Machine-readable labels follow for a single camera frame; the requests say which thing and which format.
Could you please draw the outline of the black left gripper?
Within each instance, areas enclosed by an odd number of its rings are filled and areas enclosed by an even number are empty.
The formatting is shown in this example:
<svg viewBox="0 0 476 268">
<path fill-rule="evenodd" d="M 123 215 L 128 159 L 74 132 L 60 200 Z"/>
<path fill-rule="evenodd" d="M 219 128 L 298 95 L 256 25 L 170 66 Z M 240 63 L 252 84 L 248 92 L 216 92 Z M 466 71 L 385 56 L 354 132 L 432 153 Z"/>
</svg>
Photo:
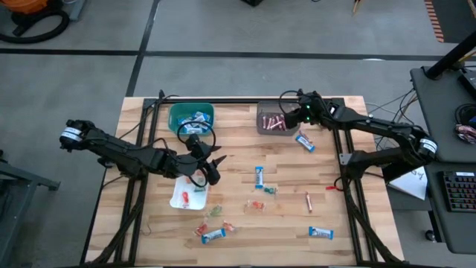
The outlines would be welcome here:
<svg viewBox="0 0 476 268">
<path fill-rule="evenodd" d="M 185 145 L 189 153 L 176 157 L 174 177 L 184 176 L 193 185 L 216 185 L 221 179 L 217 168 L 227 156 L 220 156 L 211 161 L 208 161 L 208 157 L 221 146 L 208 145 L 201 141 L 197 134 L 190 135 Z"/>
</svg>

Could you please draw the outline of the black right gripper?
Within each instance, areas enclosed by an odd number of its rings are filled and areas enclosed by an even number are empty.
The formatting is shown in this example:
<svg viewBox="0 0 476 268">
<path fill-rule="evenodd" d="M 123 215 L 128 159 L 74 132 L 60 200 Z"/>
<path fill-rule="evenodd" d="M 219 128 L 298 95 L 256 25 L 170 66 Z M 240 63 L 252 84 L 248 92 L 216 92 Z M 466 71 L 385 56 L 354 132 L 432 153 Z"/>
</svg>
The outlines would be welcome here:
<svg viewBox="0 0 476 268">
<path fill-rule="evenodd" d="M 284 112 L 284 122 L 287 128 L 294 128 L 299 123 L 320 124 L 327 129 L 333 128 L 331 110 L 333 104 L 323 99 L 317 92 L 304 93 L 294 91 L 297 96 L 298 108 L 291 112 Z"/>
</svg>

